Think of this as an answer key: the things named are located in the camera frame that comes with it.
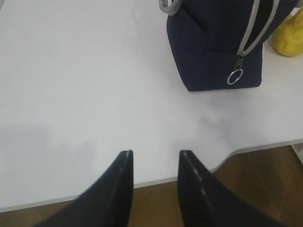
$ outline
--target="yellow fruit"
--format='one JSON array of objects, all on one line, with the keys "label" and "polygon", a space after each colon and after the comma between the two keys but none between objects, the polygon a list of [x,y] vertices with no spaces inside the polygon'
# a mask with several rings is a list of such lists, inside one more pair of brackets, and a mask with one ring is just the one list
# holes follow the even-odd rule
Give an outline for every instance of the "yellow fruit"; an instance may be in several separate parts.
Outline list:
[{"label": "yellow fruit", "polygon": [[284,56],[303,53],[303,8],[296,15],[289,15],[276,29],[272,43],[275,50]]}]

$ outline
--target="zipper pull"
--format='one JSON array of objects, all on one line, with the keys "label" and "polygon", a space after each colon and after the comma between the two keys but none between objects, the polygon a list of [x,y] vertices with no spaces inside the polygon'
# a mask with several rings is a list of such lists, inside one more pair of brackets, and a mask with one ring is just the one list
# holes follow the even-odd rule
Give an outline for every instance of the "zipper pull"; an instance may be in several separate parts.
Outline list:
[{"label": "zipper pull", "polygon": [[238,60],[237,60],[236,65],[235,65],[235,70],[241,70],[241,69],[242,69],[244,54],[245,54],[245,52],[243,51],[243,52],[238,56]]},{"label": "zipper pull", "polygon": [[[228,85],[233,85],[233,84],[237,83],[238,80],[242,77],[242,75],[243,75],[242,64],[243,64],[244,55],[245,55],[245,51],[242,51],[242,53],[238,56],[238,59],[237,59],[236,65],[235,65],[235,70],[228,76],[228,78],[226,80]],[[233,82],[231,82],[231,78],[236,72],[239,72],[240,75]]]}]

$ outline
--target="gray zipper trim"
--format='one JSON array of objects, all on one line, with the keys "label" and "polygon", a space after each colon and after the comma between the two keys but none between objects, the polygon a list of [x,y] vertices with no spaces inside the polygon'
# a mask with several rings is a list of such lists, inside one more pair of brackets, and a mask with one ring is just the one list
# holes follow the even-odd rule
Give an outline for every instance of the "gray zipper trim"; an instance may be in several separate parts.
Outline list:
[{"label": "gray zipper trim", "polygon": [[258,9],[259,9],[259,4],[260,4],[260,0],[255,0],[254,4],[252,5],[252,9],[251,9],[251,14],[250,14],[250,20],[248,22],[245,34],[243,36],[243,39],[239,45],[239,49],[238,49],[238,55],[243,54],[245,45],[248,41],[248,38],[250,37],[251,31],[254,27],[255,21],[256,21],[256,17],[257,17],[257,13],[258,13]]},{"label": "gray zipper trim", "polygon": [[245,56],[245,55],[249,54],[255,48],[255,46],[259,43],[259,41],[261,40],[261,38],[263,37],[263,35],[267,31],[268,27],[270,26],[271,22],[273,21],[275,15],[276,15],[276,11],[277,11],[279,2],[280,2],[280,0],[274,0],[271,13],[270,13],[269,18],[268,18],[266,24],[264,25],[262,31],[257,36],[257,38],[252,42],[252,44],[246,50],[244,50],[245,45],[246,45],[246,43],[248,41],[248,38],[251,34],[251,31],[253,29],[253,26],[255,24],[256,17],[257,17],[257,12],[258,12],[258,7],[259,7],[260,0],[255,0],[254,6],[256,5],[258,7],[253,6],[253,8],[252,8],[249,25],[248,25],[248,28],[245,32],[243,40],[242,40],[242,42],[239,46],[238,55],[243,54]]}]

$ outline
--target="zipper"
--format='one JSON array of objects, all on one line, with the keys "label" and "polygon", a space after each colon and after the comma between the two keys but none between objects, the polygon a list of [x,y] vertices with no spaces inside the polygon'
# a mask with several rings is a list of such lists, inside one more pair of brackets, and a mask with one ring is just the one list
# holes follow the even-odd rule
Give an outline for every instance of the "zipper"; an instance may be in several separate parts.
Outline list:
[{"label": "zipper", "polygon": [[[257,36],[257,38],[245,50],[246,43],[247,43],[247,41],[250,37],[250,34],[251,34],[252,29],[254,27],[254,24],[256,22],[260,1],[261,0],[254,0],[254,4],[252,6],[252,10],[251,10],[251,14],[250,14],[250,20],[248,22],[247,29],[245,31],[245,34],[243,36],[243,39],[242,39],[242,41],[239,45],[239,49],[238,49],[238,52],[237,52],[238,59],[237,59],[236,65],[235,65],[235,70],[227,78],[227,84],[229,84],[229,85],[237,83],[239,81],[239,79],[242,77],[242,74],[243,74],[242,63],[243,63],[244,57],[247,54],[249,54],[256,47],[256,45],[259,43],[259,41],[261,40],[261,38],[263,37],[263,35],[267,31],[268,27],[270,26],[271,22],[273,21],[275,15],[276,15],[276,11],[277,11],[277,8],[278,8],[279,2],[280,2],[280,0],[273,0],[273,7],[272,7],[271,13],[269,15],[269,18],[268,18],[266,24],[264,25],[263,29],[261,30],[261,32]],[[231,82],[230,81],[231,77],[236,72],[240,72],[240,75],[233,82]]]}]

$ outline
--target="bag handle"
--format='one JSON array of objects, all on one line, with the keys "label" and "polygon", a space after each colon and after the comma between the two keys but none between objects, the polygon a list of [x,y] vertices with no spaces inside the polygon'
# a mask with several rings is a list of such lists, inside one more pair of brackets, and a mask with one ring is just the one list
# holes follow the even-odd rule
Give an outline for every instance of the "bag handle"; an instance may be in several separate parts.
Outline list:
[{"label": "bag handle", "polygon": [[159,7],[163,13],[172,16],[178,12],[183,0],[173,0],[169,6],[168,0],[159,0]]}]

